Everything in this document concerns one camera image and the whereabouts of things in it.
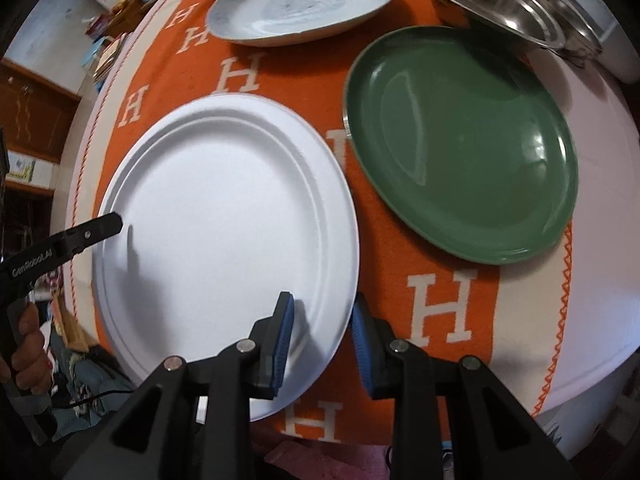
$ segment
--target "brown cabinet door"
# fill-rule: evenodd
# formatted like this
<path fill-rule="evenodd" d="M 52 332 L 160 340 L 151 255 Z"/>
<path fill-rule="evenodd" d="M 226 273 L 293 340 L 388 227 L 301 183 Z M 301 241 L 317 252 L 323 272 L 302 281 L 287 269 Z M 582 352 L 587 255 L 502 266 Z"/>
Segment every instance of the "brown cabinet door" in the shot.
<path fill-rule="evenodd" d="M 0 126 L 9 150 L 60 163 L 80 97 L 3 59 Z"/>

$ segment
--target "human hand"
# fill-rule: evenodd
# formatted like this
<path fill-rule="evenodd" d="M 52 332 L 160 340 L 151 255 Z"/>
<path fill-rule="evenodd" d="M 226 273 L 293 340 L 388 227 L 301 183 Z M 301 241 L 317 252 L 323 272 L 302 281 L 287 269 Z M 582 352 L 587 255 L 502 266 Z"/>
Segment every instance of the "human hand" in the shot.
<path fill-rule="evenodd" d="M 43 350 L 44 336 L 39 328 L 38 309 L 31 303 L 20 316 L 18 329 L 24 336 L 24 341 L 11 357 L 11 363 L 16 371 L 15 383 L 21 390 L 31 389 L 35 395 L 49 391 L 51 373 L 49 359 Z M 0 381 L 3 383 L 11 379 L 11 371 L 0 356 Z"/>

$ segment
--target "green object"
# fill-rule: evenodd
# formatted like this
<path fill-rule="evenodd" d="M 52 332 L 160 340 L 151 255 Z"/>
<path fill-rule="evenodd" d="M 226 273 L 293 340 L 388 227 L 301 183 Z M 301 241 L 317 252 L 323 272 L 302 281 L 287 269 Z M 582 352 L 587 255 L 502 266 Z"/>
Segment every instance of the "green object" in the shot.
<path fill-rule="evenodd" d="M 524 63 L 472 30 L 409 27 L 351 67 L 344 123 L 369 181 L 418 234 L 472 262 L 552 247 L 574 210 L 574 143 Z"/>

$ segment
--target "white plate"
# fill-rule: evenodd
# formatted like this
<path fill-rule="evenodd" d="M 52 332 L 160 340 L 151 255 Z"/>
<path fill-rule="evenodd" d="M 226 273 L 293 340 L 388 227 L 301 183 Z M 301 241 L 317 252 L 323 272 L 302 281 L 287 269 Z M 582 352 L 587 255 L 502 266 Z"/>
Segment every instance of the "white plate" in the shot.
<path fill-rule="evenodd" d="M 279 46 L 318 40 L 368 20 L 391 0 L 216 0 L 209 31 L 222 40 Z"/>
<path fill-rule="evenodd" d="M 281 290 L 296 298 L 284 384 L 252 400 L 252 420 L 328 365 L 356 292 L 358 231 L 340 167 L 292 110 L 247 94 L 174 110 L 118 167 L 100 207 L 110 211 L 124 227 L 94 249 L 94 290 L 134 382 L 168 355 L 193 361 L 247 337 Z"/>

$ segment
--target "stainless steel bowl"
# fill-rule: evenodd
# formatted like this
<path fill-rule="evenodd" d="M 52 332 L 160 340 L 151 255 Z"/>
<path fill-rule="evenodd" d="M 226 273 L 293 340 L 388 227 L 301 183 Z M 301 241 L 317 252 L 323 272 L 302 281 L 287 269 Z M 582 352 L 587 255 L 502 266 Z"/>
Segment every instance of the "stainless steel bowl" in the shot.
<path fill-rule="evenodd" d="M 566 37 L 564 48 L 556 50 L 578 66 L 602 52 L 602 45 L 585 19 L 564 0 L 537 0 L 556 19 Z"/>
<path fill-rule="evenodd" d="M 564 47 L 564 33 L 558 22 L 536 0 L 433 0 L 436 12 L 445 23 L 452 20 L 455 6 L 469 26 L 488 29 L 494 39 L 505 43 L 517 54 L 536 47 L 552 50 Z"/>

